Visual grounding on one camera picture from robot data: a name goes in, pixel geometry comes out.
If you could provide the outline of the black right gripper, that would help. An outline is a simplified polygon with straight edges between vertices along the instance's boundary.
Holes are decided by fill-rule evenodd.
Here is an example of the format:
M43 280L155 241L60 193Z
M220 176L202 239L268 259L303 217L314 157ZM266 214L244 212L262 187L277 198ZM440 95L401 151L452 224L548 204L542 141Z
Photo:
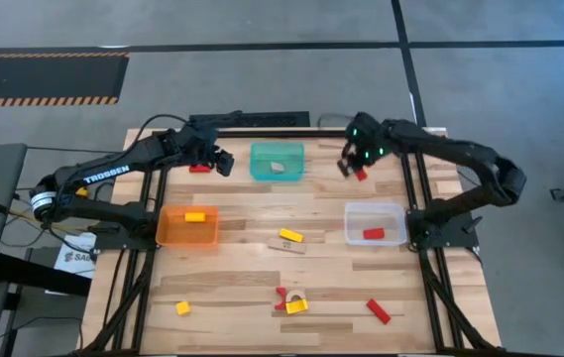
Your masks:
M388 148L386 129L373 116L358 112L348 127L337 167L344 178L355 173L354 165L363 171L367 165L373 165L391 151Z

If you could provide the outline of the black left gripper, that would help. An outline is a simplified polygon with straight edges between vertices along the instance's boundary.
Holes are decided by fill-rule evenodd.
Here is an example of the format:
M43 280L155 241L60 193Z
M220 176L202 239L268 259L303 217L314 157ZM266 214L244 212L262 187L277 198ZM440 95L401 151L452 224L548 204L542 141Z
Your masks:
M217 135L217 130L209 126L183 126L176 135L180 152L179 161L183 165L207 167L215 165L218 174L229 177L234 165L234 157L224 150L215 154Z

